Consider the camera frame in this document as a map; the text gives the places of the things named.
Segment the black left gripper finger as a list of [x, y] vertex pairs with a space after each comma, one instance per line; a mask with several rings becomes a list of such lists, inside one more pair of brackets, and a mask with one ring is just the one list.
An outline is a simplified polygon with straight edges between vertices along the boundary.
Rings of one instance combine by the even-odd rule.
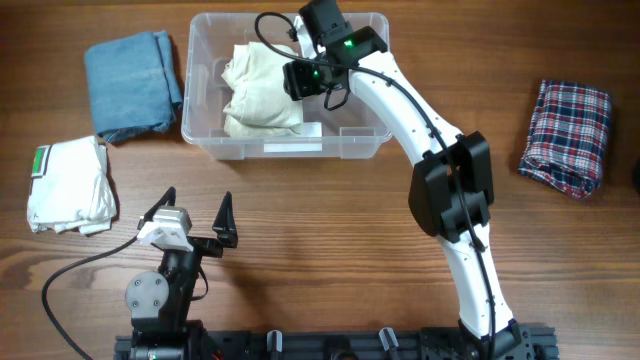
[[162, 197], [139, 219], [137, 229], [141, 230], [143, 226], [153, 219], [153, 216], [161, 206], [174, 206], [176, 201], [176, 189], [170, 186]]
[[217, 241], [221, 247], [237, 247], [238, 232], [233, 215], [232, 194], [229, 191], [226, 192], [221, 202], [212, 230], [216, 233]]

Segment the cream cloth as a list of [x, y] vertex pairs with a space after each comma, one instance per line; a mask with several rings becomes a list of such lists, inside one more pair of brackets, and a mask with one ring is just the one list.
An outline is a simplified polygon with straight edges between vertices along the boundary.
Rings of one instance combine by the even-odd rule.
[[273, 50], [260, 42], [236, 45], [222, 79], [232, 90], [223, 108], [224, 132], [230, 137], [274, 137], [299, 134], [303, 104], [284, 91], [283, 66], [294, 51]]

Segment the plaid shirt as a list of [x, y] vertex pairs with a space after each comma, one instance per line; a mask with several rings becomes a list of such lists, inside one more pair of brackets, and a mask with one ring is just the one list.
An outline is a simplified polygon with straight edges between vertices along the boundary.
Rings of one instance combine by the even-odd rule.
[[602, 183], [611, 123], [609, 93], [542, 81], [518, 173], [573, 199], [590, 196]]

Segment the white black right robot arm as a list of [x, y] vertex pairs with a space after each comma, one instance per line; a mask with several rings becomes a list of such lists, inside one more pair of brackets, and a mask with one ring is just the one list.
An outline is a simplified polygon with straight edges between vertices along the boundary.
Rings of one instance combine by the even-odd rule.
[[298, 15], [290, 35], [303, 56], [284, 66], [285, 91], [300, 100], [344, 90], [386, 125], [413, 168], [411, 213], [447, 258], [468, 358], [503, 356], [520, 338], [490, 249], [488, 142], [441, 119], [402, 74], [387, 43], [369, 26], [353, 29], [336, 2], [311, 1]]

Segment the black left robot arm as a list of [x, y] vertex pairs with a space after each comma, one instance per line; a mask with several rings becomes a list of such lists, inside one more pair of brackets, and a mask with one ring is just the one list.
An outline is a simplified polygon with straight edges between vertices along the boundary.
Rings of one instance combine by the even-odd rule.
[[232, 194], [226, 193], [212, 225], [214, 237], [192, 236], [186, 209], [175, 205], [171, 187], [141, 216], [135, 237], [162, 252], [155, 271], [136, 275], [128, 284], [125, 302], [131, 311], [130, 338], [119, 338], [116, 359], [221, 359], [222, 352], [200, 320], [187, 318], [198, 279], [205, 279], [201, 262], [220, 258], [236, 248], [238, 233]]

